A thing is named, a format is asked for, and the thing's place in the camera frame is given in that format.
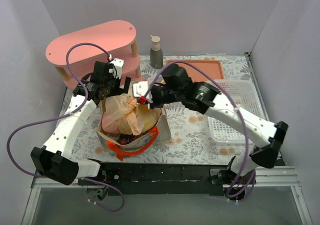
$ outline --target glass panel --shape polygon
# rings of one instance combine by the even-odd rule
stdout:
[[[32,224],[302,224],[290,187],[256,187],[238,205],[215,198],[204,194],[125,195],[124,208],[112,213],[89,203],[85,188],[42,188]],[[107,196],[102,203],[116,208],[121,198]]]

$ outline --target floral tablecloth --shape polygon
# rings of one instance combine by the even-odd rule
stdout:
[[[149,66],[149,56],[140,56],[141,74],[144,79],[151,80],[158,70]],[[246,58],[238,55],[197,55],[197,56],[165,56],[167,60],[179,59],[216,59],[222,63],[225,79],[251,80]],[[66,111],[72,91],[67,89],[61,114]],[[212,140],[208,118],[190,111],[181,103],[165,106],[171,130],[172,142],[152,145],[145,152],[125,157],[127,163],[168,163],[168,164],[215,164],[226,165],[234,155],[244,150],[240,145],[217,145]],[[97,108],[83,126],[72,150],[71,159],[93,158],[103,162],[119,162],[116,154],[104,150],[96,134],[101,117]]]

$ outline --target wooden shelf leg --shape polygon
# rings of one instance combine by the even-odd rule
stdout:
[[[131,44],[131,50],[132,50],[132,56],[134,58],[139,56],[137,40],[134,40],[134,42]]]
[[[58,71],[64,81],[68,81],[70,79],[69,75],[63,67],[56,66],[55,69]]]
[[[137,78],[141,78],[140,66],[135,70],[135,76],[136,76]]]

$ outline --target white wall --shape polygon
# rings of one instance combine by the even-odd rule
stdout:
[[[320,0],[279,0],[252,51],[273,121],[289,130],[282,148],[296,167],[314,224],[320,224]]]
[[[41,0],[0,0],[0,224],[20,224],[30,194],[32,177],[19,171],[6,151],[9,134],[26,123],[57,116],[65,86],[45,50],[59,36]],[[30,158],[55,124],[27,128],[12,141],[18,163],[34,172]]]
[[[167,55],[251,51],[278,0],[42,0],[61,34],[111,20],[137,29],[148,55],[150,35]]]

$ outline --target white pump cap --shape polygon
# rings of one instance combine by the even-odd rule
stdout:
[[[160,47],[160,37],[151,35],[151,41],[153,42],[152,50],[153,51],[159,51],[161,49],[161,47]]]

